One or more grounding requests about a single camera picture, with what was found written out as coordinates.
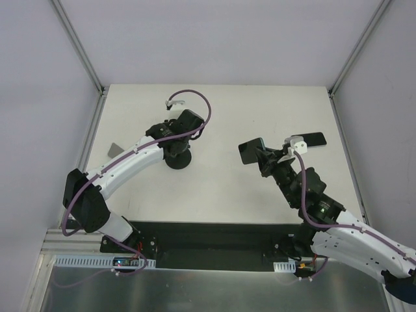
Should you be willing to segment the green phone black screen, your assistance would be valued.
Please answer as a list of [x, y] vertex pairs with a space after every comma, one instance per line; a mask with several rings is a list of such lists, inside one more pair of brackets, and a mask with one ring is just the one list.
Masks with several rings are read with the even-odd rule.
[[265, 150], [264, 140], [259, 137], [238, 145], [240, 159], [244, 165], [257, 162], [257, 151]]

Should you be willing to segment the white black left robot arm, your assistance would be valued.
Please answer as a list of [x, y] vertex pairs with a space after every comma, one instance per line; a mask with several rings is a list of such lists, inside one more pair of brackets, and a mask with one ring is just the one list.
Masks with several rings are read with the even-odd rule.
[[106, 201], [125, 182], [147, 167], [164, 161], [174, 170], [186, 168], [192, 159], [189, 142], [198, 138], [203, 118], [183, 110], [177, 118], [150, 127], [132, 147], [89, 173], [72, 170], [66, 179], [63, 206], [87, 233], [100, 232], [115, 239], [124, 253], [137, 247], [138, 231]]

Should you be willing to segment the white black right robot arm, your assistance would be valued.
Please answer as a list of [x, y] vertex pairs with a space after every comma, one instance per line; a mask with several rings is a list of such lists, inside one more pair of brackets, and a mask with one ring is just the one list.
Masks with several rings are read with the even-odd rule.
[[287, 149], [256, 148], [263, 177], [273, 177], [302, 219], [292, 248], [299, 256], [329, 257], [360, 270], [395, 298], [415, 304], [415, 249], [390, 239], [325, 194], [326, 184], [302, 156]]

